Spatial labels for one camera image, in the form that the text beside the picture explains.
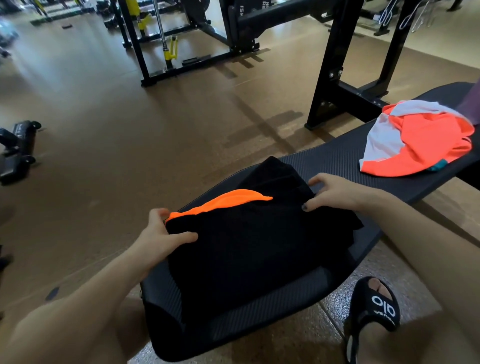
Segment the forearm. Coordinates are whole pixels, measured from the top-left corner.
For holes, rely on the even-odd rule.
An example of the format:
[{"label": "forearm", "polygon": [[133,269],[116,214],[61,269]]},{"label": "forearm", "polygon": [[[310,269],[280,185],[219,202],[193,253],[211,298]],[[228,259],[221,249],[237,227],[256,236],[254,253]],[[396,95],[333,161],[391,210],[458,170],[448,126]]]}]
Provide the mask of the forearm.
[{"label": "forearm", "polygon": [[480,347],[480,249],[387,193],[366,212]]},{"label": "forearm", "polygon": [[65,298],[42,326],[11,342],[0,362],[50,364],[66,358],[69,363],[81,362],[141,274],[128,252],[120,255]]}]

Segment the tile floor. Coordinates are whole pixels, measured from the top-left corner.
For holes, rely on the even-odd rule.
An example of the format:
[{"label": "tile floor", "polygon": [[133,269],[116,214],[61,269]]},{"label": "tile floor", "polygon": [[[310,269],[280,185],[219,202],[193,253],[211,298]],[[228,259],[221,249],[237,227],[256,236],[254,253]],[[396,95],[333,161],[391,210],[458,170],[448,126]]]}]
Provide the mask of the tile floor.
[{"label": "tile floor", "polygon": [[[220,24],[215,1],[208,12]],[[342,116],[313,133],[303,128],[328,38],[327,28],[309,17],[265,32],[256,59],[229,61],[148,89],[140,87],[134,56],[119,34],[108,32],[97,15],[38,28],[22,18],[13,21],[20,38],[13,59],[0,66],[0,126],[31,119],[45,128],[37,137],[40,163],[26,180],[0,189],[0,243],[16,258],[1,277],[0,347],[53,288],[60,288],[58,297],[68,295],[126,249],[150,208],[178,209],[269,155],[313,147],[360,125]],[[181,19],[165,21],[173,26]],[[73,28],[63,30],[65,23]],[[452,51],[442,44],[434,52],[421,34],[427,32],[415,37],[418,44],[423,39],[424,53],[404,50],[387,101],[480,76],[480,65],[459,61],[460,53],[452,57],[461,52],[456,38],[445,40]],[[462,47],[480,49],[471,41],[467,37]],[[146,48],[149,64],[161,66],[160,48]],[[354,37],[342,79],[362,85],[376,78],[387,48],[380,39]],[[200,32],[180,38],[181,58],[221,49]],[[273,132],[265,131],[266,124]],[[416,207],[478,243],[479,197],[453,179]],[[188,362],[341,363],[349,295],[367,274],[399,293],[404,321],[440,309],[391,244],[380,242],[318,304]],[[147,346],[132,363],[161,360]]]}]

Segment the purple fabric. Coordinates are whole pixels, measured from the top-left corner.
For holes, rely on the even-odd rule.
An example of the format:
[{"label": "purple fabric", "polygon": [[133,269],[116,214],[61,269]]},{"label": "purple fabric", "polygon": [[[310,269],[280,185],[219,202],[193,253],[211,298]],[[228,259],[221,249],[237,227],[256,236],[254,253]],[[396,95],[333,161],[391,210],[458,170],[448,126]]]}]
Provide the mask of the purple fabric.
[{"label": "purple fabric", "polygon": [[473,125],[480,124],[480,79],[457,108]]}]

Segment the alo logo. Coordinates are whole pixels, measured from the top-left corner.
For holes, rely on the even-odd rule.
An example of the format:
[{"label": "alo logo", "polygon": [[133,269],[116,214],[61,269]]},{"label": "alo logo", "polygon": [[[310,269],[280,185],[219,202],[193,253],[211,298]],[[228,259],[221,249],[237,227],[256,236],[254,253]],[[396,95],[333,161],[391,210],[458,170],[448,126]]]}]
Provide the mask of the alo logo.
[{"label": "alo logo", "polygon": [[378,315],[388,318],[390,321],[392,321],[392,324],[393,324],[394,323],[393,320],[387,315],[387,313],[389,313],[391,317],[395,317],[395,314],[396,314],[395,309],[389,303],[382,300],[378,296],[373,296],[372,302],[377,306],[383,307],[384,309],[383,312],[382,311],[374,311],[374,312]]}]

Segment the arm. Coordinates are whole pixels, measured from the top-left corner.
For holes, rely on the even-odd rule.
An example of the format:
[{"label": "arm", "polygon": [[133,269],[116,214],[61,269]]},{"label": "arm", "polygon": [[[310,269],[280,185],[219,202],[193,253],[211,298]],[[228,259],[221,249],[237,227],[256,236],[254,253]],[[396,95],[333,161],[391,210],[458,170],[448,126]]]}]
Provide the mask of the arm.
[{"label": "arm", "polygon": [[135,243],[67,297],[43,325],[10,342],[0,363],[63,363],[66,357],[82,363],[130,290],[179,245],[197,240],[192,232],[168,235],[162,221],[167,217],[166,209],[150,211],[148,226]]},{"label": "arm", "polygon": [[309,185],[319,182],[324,188],[304,209],[331,206],[370,216],[480,347],[480,249],[385,191],[324,173]]}]

